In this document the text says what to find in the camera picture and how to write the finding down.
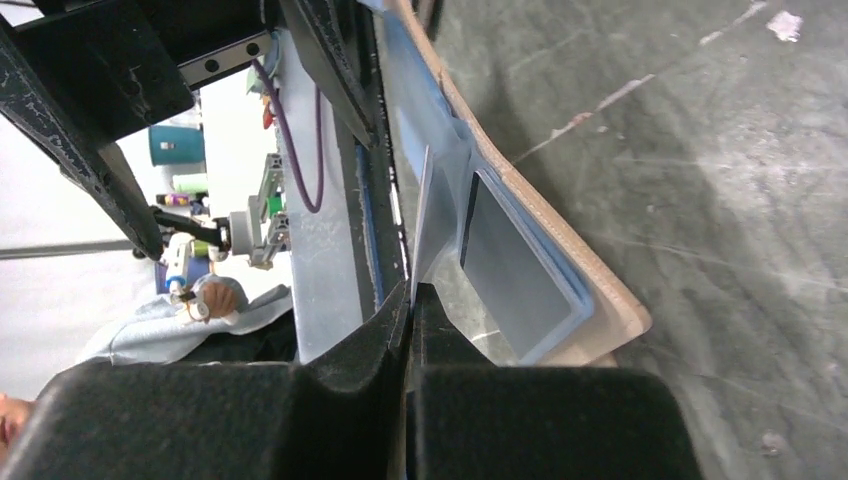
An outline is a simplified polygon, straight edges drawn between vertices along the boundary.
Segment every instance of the gray floor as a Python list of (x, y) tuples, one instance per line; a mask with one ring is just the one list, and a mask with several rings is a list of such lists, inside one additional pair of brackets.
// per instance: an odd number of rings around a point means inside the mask
[[(653, 314), (617, 358), (671, 386), (706, 475), (845, 478), (848, 3), (445, 4), (488, 134)], [(782, 9), (798, 43), (766, 28)]]

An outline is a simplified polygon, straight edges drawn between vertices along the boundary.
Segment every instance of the white spot on floor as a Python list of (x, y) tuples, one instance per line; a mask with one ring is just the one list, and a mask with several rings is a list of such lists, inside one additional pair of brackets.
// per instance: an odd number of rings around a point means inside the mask
[(774, 32), (781, 42), (797, 42), (801, 36), (801, 25), (804, 19), (783, 10), (769, 21), (766, 27)]

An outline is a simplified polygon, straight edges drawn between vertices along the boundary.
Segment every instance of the purple cable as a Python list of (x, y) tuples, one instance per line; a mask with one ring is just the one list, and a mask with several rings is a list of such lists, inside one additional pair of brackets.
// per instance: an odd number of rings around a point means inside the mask
[(268, 96), (271, 97), (271, 108), (274, 110), (274, 116), (277, 117), (277, 123), (280, 127), (280, 132), (283, 134), (283, 142), (286, 144), (286, 151), (289, 154), (289, 159), (292, 166), (292, 175), (294, 183), (297, 184), (297, 191), (300, 193), (300, 198), (306, 209), (311, 213), (318, 213), (321, 210), (321, 205), (324, 203), (324, 142), (323, 128), (321, 125), (321, 91), (318, 85), (315, 85), (315, 136), (318, 141), (318, 191), (316, 192), (316, 201), (313, 203), (309, 198), (309, 193), (306, 191), (306, 184), (303, 181), (303, 173), (300, 171), (300, 162), (297, 160), (297, 152), (294, 149), (294, 140), (289, 130), (289, 122), (286, 120), (286, 112), (283, 110), (283, 104), (280, 102), (280, 96), (274, 91), (274, 82), (268, 77), (268, 72), (262, 67), (258, 60), (251, 61), (253, 69), (256, 70), (256, 75), (265, 86)]

